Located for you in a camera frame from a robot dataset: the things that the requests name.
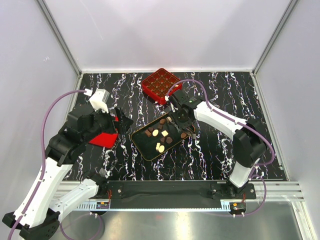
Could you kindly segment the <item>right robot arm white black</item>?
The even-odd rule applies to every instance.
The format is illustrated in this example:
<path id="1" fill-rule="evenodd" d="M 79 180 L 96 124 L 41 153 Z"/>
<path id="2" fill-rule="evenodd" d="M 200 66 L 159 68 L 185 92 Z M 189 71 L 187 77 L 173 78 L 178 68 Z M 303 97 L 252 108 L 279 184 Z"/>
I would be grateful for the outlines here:
<path id="1" fill-rule="evenodd" d="M 267 144 L 258 135 L 261 124 L 255 119 L 233 116 L 201 97 L 188 97 L 181 90 L 165 100 L 170 104 L 169 116 L 177 128 L 186 130 L 196 121 L 203 122 L 232 140 L 235 164 L 228 177 L 227 192 L 235 199 L 243 195 L 254 165 L 267 150 Z"/>

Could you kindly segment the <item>dark teardrop chocolate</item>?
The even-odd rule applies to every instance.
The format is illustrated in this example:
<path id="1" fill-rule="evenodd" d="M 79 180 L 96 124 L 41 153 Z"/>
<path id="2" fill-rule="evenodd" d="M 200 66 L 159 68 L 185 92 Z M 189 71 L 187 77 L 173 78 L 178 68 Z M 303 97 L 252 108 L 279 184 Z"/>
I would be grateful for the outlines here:
<path id="1" fill-rule="evenodd" d="M 166 143 L 171 144 L 173 142 L 173 139 L 171 137 L 166 138 Z"/>

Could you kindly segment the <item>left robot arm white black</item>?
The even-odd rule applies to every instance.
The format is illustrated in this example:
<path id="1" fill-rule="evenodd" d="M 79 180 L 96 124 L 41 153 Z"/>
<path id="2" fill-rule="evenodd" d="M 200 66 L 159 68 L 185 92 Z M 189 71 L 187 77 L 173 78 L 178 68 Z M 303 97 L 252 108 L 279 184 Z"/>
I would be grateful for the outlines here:
<path id="1" fill-rule="evenodd" d="M 108 193 L 106 181 L 90 174 L 74 190 L 54 201 L 54 195 L 87 144 L 101 134 L 124 134 L 133 124 L 121 108 L 116 116 L 94 110 L 90 105 L 74 107 L 67 120 L 45 149 L 45 160 L 26 198 L 14 212 L 4 215 L 2 222 L 18 229 L 24 240 L 48 240 L 63 219 L 85 200 L 103 198 Z"/>

